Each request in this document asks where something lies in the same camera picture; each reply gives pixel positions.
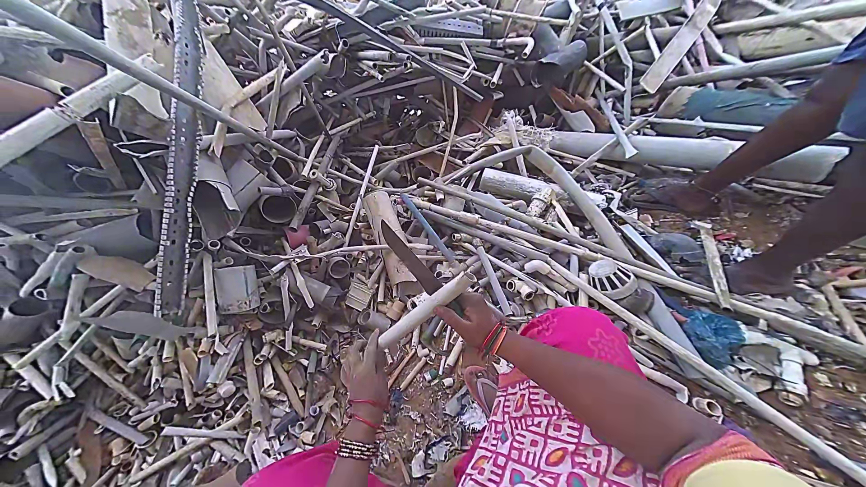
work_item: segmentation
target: dark skin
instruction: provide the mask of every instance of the dark skin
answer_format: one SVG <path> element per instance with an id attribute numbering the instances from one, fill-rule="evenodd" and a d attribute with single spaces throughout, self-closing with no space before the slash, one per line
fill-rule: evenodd
<path id="1" fill-rule="evenodd" d="M 371 400 L 388 404 L 388 375 L 385 373 L 385 355 L 378 348 L 379 330 L 373 332 L 369 341 L 356 341 L 349 350 L 348 388 L 349 400 Z M 385 412 L 364 403 L 352 404 L 352 415 L 381 425 Z M 343 433 L 343 438 L 362 443 L 376 441 L 376 430 L 363 421 L 352 419 Z M 370 462 L 353 458 L 337 457 L 327 479 L 327 487 L 366 487 Z"/>
<path id="2" fill-rule="evenodd" d="M 445 307 L 436 308 L 436 315 L 478 348 L 501 315 L 478 294 L 462 295 L 460 303 L 463 318 Z M 507 332 L 497 355 L 586 423 L 593 435 L 653 471 L 727 431 L 633 373 L 513 331 Z"/>
<path id="3" fill-rule="evenodd" d="M 660 199 L 687 214 L 706 213 L 713 195 L 778 159 L 816 144 L 837 129 L 845 103 L 854 92 L 866 62 L 829 66 L 805 98 L 693 184 L 669 185 Z M 726 268 L 729 288 L 736 294 L 787 294 L 793 290 L 793 271 L 866 235 L 866 215 L 853 211 L 863 204 L 866 151 L 852 149 L 839 182 L 827 197 L 805 213 L 769 250 Z"/>

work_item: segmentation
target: scrap heap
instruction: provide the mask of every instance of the scrap heap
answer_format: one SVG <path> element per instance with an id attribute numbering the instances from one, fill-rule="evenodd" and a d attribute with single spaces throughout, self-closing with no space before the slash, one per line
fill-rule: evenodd
<path id="1" fill-rule="evenodd" d="M 242 482 L 333 437 L 340 352 L 379 328 L 393 388 L 376 469 L 423 484 L 484 424 L 462 340 L 432 315 L 474 290 L 515 327 L 598 307 L 682 401 L 689 389 L 666 373 L 826 462 L 795 472 L 866 484 L 835 448 L 863 454 L 856 441 L 789 418 L 811 407 L 803 366 L 866 360 L 864 280 L 823 282 L 808 306 L 731 295 L 722 259 L 754 241 L 706 222 L 670 232 L 680 220 L 621 199 L 642 178 L 712 168 L 796 102 L 866 26 L 865 2 L 0 0 L 0 12 L 3 482 Z M 834 135 L 740 193 L 821 198 L 852 143 Z M 713 287 L 683 278 L 705 264 Z"/>

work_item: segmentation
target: blue shorts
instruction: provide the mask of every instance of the blue shorts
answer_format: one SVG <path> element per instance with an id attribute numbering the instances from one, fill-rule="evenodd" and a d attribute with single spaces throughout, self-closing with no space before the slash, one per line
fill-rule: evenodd
<path id="1" fill-rule="evenodd" d="M 866 61 L 866 29 L 851 39 L 842 54 L 833 60 L 833 64 L 851 61 Z M 837 128 L 845 135 L 866 139 L 866 75 L 860 76 L 857 88 L 845 103 Z"/>

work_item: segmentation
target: pink sari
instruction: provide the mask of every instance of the pink sari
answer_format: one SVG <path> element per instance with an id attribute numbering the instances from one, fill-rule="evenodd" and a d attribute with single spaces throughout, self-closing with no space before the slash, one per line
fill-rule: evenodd
<path id="1" fill-rule="evenodd" d="M 625 334 L 589 308 L 558 308 L 530 321 L 524 336 L 551 347 L 602 360 L 643 377 Z M 579 387 L 579 378 L 575 378 Z M 337 459 L 337 442 L 295 453 L 250 477 L 244 487 L 324 487 Z M 677 459 L 664 472 L 665 487 L 680 487 L 692 472 L 724 459 L 779 465 L 736 432 Z M 460 487 L 658 487 L 659 477 L 595 437 L 562 404 L 514 369 L 499 378 L 487 427 L 454 468 Z M 386 487 L 374 475 L 371 487 Z"/>
<path id="2" fill-rule="evenodd" d="M 301 453 L 289 455 L 259 470 L 243 487 L 325 487 L 337 461 L 338 442 L 332 441 Z M 387 487 L 373 474 L 367 474 L 370 487 Z"/>
<path id="3" fill-rule="evenodd" d="M 643 377 L 625 334 L 592 309 L 548 311 L 530 321 L 521 334 Z M 656 475 L 593 437 L 589 427 L 517 369 L 500 376 L 488 425 L 464 458 L 455 467 L 461 487 L 659 484 Z"/>

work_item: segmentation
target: person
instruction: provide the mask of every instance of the person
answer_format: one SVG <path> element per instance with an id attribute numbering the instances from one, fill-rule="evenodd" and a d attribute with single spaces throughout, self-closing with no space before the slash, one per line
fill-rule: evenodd
<path id="1" fill-rule="evenodd" d="M 782 113 L 710 172 L 688 182 L 650 185 L 631 198 L 637 206 L 659 207 L 689 215 L 715 209 L 716 195 L 744 177 L 789 154 L 823 140 L 837 128 L 866 139 L 866 30 L 857 35 L 803 100 Z M 802 263 L 866 235 L 866 213 L 856 208 L 866 183 L 866 148 L 852 147 L 841 164 L 833 191 L 816 202 L 772 248 L 726 267 L 728 287 L 736 294 L 786 294 Z"/>
<path id="2" fill-rule="evenodd" d="M 478 294 L 461 296 L 461 305 L 463 318 L 444 307 L 436 314 L 468 349 L 480 349 L 501 315 Z M 374 332 L 362 359 L 350 359 L 349 397 L 368 399 L 352 408 L 386 394 L 385 373 L 371 358 L 377 337 Z M 454 467 L 456 485 L 805 485 L 747 438 L 651 385 L 625 334 L 597 311 L 548 311 L 519 333 L 506 331 L 498 343 L 497 355 L 514 369 L 498 378 L 495 398 L 487 405 L 488 425 Z M 371 408 L 359 414 L 381 419 Z M 371 427 L 352 420 L 343 438 L 371 443 L 374 435 Z M 286 457 L 245 486 L 382 485 L 368 475 L 369 460 L 336 456 L 338 446 L 329 445 Z"/>

